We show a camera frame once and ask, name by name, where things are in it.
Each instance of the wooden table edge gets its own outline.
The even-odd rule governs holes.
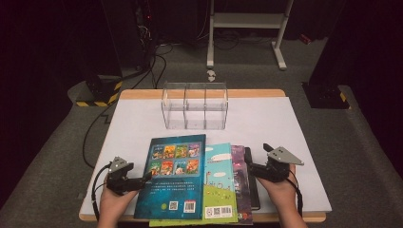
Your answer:
[[[79,218],[83,221],[96,221],[94,215],[79,215]],[[326,220],[326,213],[324,212],[306,212],[303,213],[303,219],[308,223],[319,223]],[[149,222],[149,219],[138,219],[132,216],[122,216],[119,221],[130,221],[130,222]],[[264,223],[264,222],[278,222],[278,214],[267,214],[267,213],[254,213],[253,222]]]
[[[120,99],[161,99],[162,89],[126,89]],[[228,89],[229,98],[285,97],[285,92],[278,88]]]

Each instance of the qr code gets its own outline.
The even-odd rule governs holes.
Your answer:
[[[220,207],[214,208],[214,215],[219,215],[220,214]]]
[[[170,211],[178,210],[178,202],[177,201],[170,201],[169,202],[169,210]]]

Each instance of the book stack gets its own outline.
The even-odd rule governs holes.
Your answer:
[[[152,139],[144,172],[153,179],[139,193],[134,218],[149,219],[150,227],[252,225],[244,153],[242,145],[206,145],[205,135]]]

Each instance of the green book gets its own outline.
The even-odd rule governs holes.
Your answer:
[[[205,147],[202,219],[152,219],[150,227],[237,223],[231,144]]]

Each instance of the yellow and black hazard tape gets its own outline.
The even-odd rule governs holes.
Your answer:
[[[347,105],[348,109],[351,109],[349,103],[347,102],[347,97],[344,95],[343,92],[340,92],[340,98],[341,98],[341,102],[343,102],[345,105]]]
[[[96,98],[95,98],[94,99],[95,101],[76,101],[76,104],[78,106],[109,106],[109,105],[112,105],[118,99],[118,94],[119,94],[119,90],[121,89],[121,87],[122,87],[122,82],[119,82],[118,84],[116,84],[114,87],[114,90],[113,90],[113,94],[107,100],[96,101]]]

